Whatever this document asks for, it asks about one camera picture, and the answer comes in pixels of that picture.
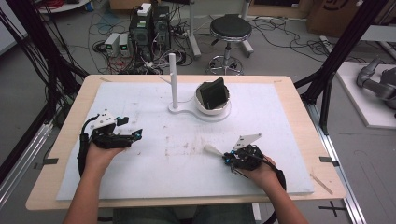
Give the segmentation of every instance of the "computer tower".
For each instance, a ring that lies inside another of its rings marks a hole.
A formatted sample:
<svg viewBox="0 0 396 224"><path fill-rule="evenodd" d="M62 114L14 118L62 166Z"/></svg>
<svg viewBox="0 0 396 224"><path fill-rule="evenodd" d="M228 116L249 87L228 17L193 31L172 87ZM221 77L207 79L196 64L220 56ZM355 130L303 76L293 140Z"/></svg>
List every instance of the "computer tower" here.
<svg viewBox="0 0 396 224"><path fill-rule="evenodd" d="M171 48L169 6L157 6L153 12L155 41L157 49L167 50Z"/></svg>
<svg viewBox="0 0 396 224"><path fill-rule="evenodd" d="M152 62L154 24L151 15L152 9L149 10L147 16L139 16L134 14L129 26L132 44L134 48L134 56L140 61Z"/></svg>

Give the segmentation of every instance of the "forearm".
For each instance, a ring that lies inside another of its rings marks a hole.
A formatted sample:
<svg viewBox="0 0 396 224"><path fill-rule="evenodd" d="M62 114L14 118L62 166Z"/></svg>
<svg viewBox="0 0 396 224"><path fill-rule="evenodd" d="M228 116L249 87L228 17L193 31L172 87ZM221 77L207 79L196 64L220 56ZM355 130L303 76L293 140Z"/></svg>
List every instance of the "forearm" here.
<svg viewBox="0 0 396 224"><path fill-rule="evenodd" d="M97 223L101 179L100 174L89 170L84 171L64 224Z"/></svg>
<svg viewBox="0 0 396 224"><path fill-rule="evenodd" d="M271 200L280 224L308 223L280 184L276 183L270 188L266 188L265 192Z"/></svg>

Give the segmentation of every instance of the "wrist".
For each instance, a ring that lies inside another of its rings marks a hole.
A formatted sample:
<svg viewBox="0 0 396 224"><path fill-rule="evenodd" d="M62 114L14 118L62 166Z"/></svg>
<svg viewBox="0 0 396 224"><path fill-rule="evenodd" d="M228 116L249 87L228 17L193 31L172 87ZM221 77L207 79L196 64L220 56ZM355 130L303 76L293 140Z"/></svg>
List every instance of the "wrist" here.
<svg viewBox="0 0 396 224"><path fill-rule="evenodd" d="M96 169L94 167L86 167L84 169L84 173L82 174L82 177L89 178L91 180L101 181L104 174L105 174L105 170L102 171L101 169Z"/></svg>
<svg viewBox="0 0 396 224"><path fill-rule="evenodd" d="M261 178L258 182L256 182L256 184L265 192L271 189L283 189L275 173L266 174L266 176L264 178Z"/></svg>

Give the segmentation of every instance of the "stool base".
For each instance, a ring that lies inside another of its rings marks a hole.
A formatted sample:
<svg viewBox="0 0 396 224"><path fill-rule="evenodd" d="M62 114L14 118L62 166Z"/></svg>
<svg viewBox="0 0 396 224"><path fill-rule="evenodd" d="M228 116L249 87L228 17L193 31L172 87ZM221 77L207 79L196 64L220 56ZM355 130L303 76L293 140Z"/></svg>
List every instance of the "stool base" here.
<svg viewBox="0 0 396 224"><path fill-rule="evenodd" d="M227 63L224 63L224 56L216 56L210 62L206 73L211 72L215 75L244 75L244 68L239 60L235 57L229 57Z"/></svg>

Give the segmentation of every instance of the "stool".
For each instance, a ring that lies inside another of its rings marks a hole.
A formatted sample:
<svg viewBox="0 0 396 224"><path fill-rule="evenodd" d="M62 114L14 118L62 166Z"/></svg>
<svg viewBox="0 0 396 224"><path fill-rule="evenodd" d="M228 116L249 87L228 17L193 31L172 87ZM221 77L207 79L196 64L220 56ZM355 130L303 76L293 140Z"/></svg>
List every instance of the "stool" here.
<svg viewBox="0 0 396 224"><path fill-rule="evenodd" d="M223 56L216 56L209 62L209 67L206 70L213 74L218 74L223 71L227 75L227 71L232 71L236 75L243 75L244 69L239 60L230 56L231 43L242 42L247 40L251 35L251 26L244 19L237 15L225 15L217 18L210 23L210 34L217 40L212 44L216 44L218 40L227 41Z"/></svg>

